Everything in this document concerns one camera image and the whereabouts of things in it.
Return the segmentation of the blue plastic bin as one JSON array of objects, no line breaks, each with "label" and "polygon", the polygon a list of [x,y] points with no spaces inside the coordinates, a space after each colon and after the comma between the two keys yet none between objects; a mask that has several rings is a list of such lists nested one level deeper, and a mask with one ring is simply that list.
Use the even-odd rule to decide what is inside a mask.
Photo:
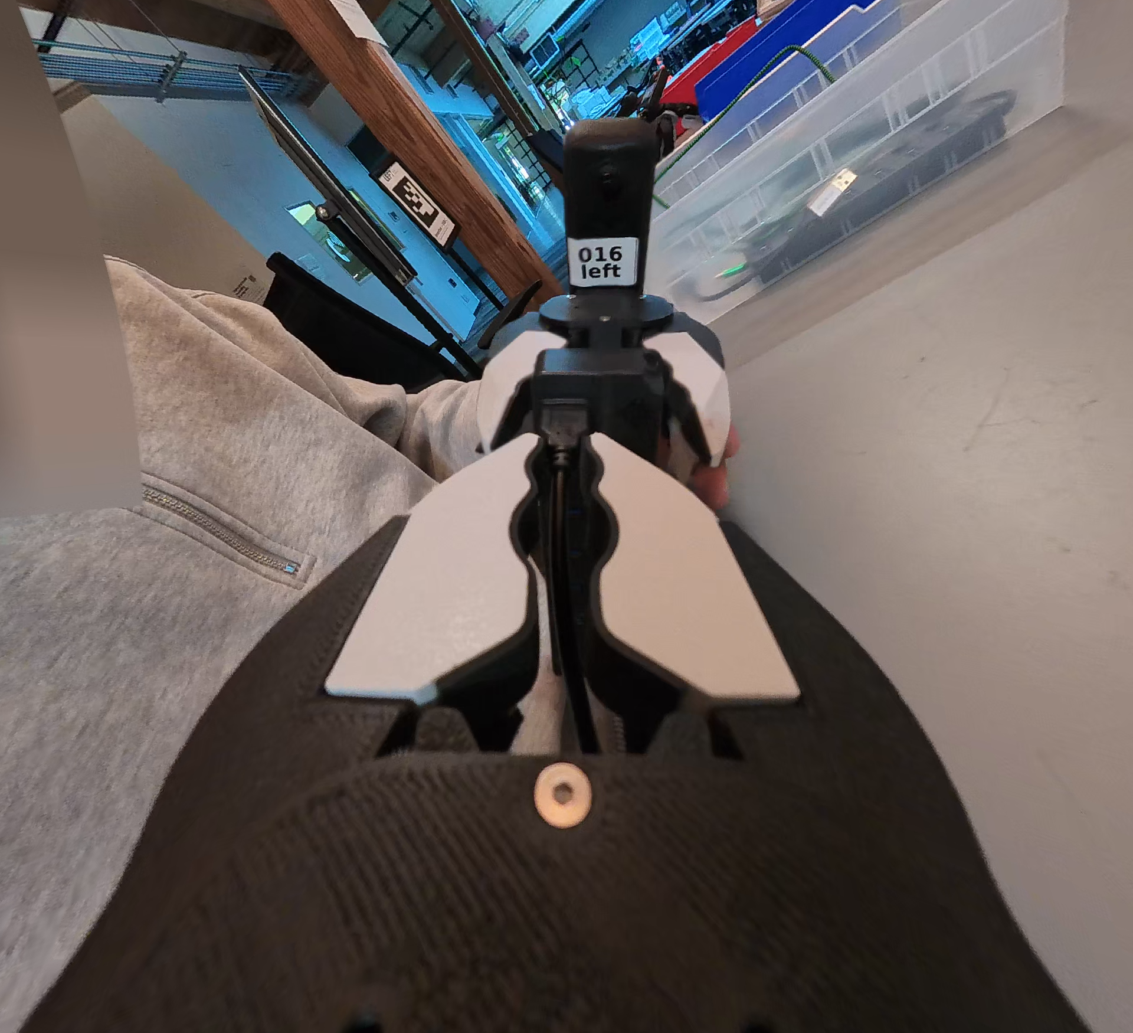
[{"label": "blue plastic bin", "polygon": [[789,46],[809,46],[813,37],[851,7],[867,9],[877,0],[795,0],[764,22],[744,46],[729,56],[696,87],[699,114],[705,122],[719,116],[740,96],[749,82],[780,51]]}]

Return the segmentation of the long black USB hub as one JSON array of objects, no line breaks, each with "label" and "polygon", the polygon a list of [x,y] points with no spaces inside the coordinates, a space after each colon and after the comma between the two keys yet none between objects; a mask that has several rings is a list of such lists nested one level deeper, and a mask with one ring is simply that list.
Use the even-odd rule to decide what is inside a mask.
[{"label": "long black USB hub", "polygon": [[615,621],[617,608],[642,606],[644,594],[620,591],[612,565],[630,543],[613,484],[628,475],[633,490],[636,476],[663,475],[665,378],[659,356],[640,347],[561,347],[539,356],[529,382],[552,633],[568,666],[594,683],[631,665],[662,674],[659,658]]}]

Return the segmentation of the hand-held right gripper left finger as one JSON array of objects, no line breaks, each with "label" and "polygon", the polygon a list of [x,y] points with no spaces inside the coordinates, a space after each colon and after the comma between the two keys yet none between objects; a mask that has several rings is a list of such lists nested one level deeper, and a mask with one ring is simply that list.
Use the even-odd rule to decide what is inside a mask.
[{"label": "hand-held right gripper left finger", "polygon": [[521,434],[414,507],[329,673],[329,695],[502,714],[529,693],[539,624],[519,526],[540,445]]}]

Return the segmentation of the black office chair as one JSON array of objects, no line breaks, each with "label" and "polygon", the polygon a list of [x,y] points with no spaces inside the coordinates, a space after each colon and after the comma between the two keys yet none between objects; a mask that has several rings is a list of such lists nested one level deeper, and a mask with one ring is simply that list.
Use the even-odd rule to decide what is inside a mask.
[{"label": "black office chair", "polygon": [[438,341],[426,344],[376,317],[283,253],[271,254],[266,266],[274,278],[265,308],[337,374],[399,385],[409,393],[442,379],[468,379],[468,374],[443,355]]}]

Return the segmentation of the black and white device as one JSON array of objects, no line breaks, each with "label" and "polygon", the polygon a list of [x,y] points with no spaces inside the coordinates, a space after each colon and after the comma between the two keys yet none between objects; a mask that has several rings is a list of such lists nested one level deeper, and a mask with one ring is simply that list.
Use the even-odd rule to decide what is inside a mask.
[{"label": "black and white device", "polygon": [[663,155],[667,155],[668,151],[675,146],[676,140],[681,138],[681,134],[685,133],[687,119],[693,119],[697,122],[701,120],[697,104],[665,102],[664,93],[668,80],[668,68],[665,65],[657,65],[650,79],[645,80],[637,88],[627,89],[617,103],[615,113],[616,119],[637,117],[651,123],[659,137]]}]

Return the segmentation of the framed black white tag sign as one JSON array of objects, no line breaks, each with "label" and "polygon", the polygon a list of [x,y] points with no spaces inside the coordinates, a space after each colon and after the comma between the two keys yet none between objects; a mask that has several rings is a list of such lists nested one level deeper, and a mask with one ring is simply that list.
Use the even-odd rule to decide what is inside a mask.
[{"label": "framed black white tag sign", "polygon": [[401,162],[391,159],[376,181],[438,250],[451,251],[459,225]]}]

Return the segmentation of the glass door with metal bar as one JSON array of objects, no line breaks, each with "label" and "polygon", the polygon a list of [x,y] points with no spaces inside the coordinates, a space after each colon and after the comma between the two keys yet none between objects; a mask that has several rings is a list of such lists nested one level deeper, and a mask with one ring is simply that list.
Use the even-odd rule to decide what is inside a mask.
[{"label": "glass door with metal bar", "polygon": [[316,199],[308,204],[310,215],[293,217],[322,242],[356,283],[376,278],[393,292],[404,290],[417,278],[416,268],[404,259],[397,244],[389,242],[368,205],[331,172],[310,143],[272,102],[249,68],[239,65],[237,71],[276,147],[316,193]]}]

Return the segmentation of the wooden post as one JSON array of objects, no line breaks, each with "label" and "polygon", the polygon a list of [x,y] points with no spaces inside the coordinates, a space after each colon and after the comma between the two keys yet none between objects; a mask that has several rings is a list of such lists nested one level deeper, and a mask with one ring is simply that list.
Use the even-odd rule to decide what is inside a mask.
[{"label": "wooden post", "polygon": [[265,0],[378,140],[438,200],[508,294],[539,280],[535,304],[562,289],[523,232],[404,78],[389,50],[353,37],[329,0]]}]

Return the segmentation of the person's left hand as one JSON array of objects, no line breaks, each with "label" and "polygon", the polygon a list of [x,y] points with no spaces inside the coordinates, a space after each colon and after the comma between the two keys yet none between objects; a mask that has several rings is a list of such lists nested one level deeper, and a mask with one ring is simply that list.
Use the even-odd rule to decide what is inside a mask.
[{"label": "person's left hand", "polygon": [[716,514],[729,506],[729,462],[736,455],[740,439],[735,426],[729,427],[721,462],[717,466],[696,466],[689,476],[687,487]]}]

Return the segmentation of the red plastic bin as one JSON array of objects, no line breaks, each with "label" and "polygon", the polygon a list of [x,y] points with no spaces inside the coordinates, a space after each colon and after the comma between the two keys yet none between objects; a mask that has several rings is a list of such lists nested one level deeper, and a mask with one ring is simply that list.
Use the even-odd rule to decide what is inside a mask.
[{"label": "red plastic bin", "polygon": [[709,76],[718,65],[722,65],[741,46],[753,37],[760,27],[757,15],[751,15],[746,22],[741,22],[723,39],[715,41],[712,46],[706,48],[699,56],[688,62],[680,71],[671,77],[662,95],[662,103],[665,106],[672,104],[693,105],[696,103],[696,87],[699,82]]}]

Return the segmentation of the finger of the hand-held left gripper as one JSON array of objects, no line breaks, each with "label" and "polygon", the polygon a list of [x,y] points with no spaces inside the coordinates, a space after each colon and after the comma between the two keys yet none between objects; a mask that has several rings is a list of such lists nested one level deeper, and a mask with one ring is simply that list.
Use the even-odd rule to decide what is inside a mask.
[{"label": "finger of the hand-held left gripper", "polygon": [[732,432],[724,365],[691,334],[659,334],[657,353],[668,365],[672,383],[685,393],[696,420],[680,420],[689,432],[685,442],[696,449],[701,462],[713,468],[722,466]]},{"label": "finger of the hand-held left gripper", "polygon": [[489,358],[479,381],[476,408],[482,453],[489,454],[495,449],[506,415],[516,402],[520,389],[535,374],[539,356],[566,343],[565,338],[554,332],[523,331],[506,342],[497,355]]}]

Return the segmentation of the silver USB plug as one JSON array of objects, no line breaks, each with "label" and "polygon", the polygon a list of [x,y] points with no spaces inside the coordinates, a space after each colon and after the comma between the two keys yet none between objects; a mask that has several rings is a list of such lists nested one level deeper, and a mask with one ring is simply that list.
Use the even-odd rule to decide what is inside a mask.
[{"label": "silver USB plug", "polygon": [[833,210],[833,206],[855,180],[857,172],[852,168],[844,167],[840,169],[837,173],[830,176],[820,188],[813,191],[813,195],[806,204],[806,210],[810,214],[813,214],[813,217],[824,217]]}]

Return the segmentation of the grey sweatshirt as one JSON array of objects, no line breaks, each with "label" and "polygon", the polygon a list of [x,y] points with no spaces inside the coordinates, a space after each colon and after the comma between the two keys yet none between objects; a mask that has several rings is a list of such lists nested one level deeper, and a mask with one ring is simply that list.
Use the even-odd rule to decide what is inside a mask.
[{"label": "grey sweatshirt", "polygon": [[258,304],[107,275],[142,500],[2,521],[3,1031],[90,933],[225,680],[435,485],[395,447],[401,386],[337,374]]}]

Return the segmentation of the clear plastic bin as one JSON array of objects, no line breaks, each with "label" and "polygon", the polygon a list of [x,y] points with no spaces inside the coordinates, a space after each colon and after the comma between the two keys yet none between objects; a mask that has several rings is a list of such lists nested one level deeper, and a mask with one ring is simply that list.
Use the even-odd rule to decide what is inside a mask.
[{"label": "clear plastic bin", "polygon": [[877,0],[780,51],[661,163],[646,291],[709,322],[766,289],[738,275],[749,238],[953,94],[1014,89],[1004,140],[1053,112],[1064,102],[1068,5]]}]

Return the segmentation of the person's left forearm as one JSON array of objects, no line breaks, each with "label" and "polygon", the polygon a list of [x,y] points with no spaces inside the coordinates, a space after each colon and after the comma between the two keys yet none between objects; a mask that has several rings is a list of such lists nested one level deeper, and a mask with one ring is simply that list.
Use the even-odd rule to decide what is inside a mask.
[{"label": "person's left forearm", "polygon": [[434,483],[446,481],[480,455],[482,386],[482,379],[444,379],[404,395],[404,422],[395,447]]}]

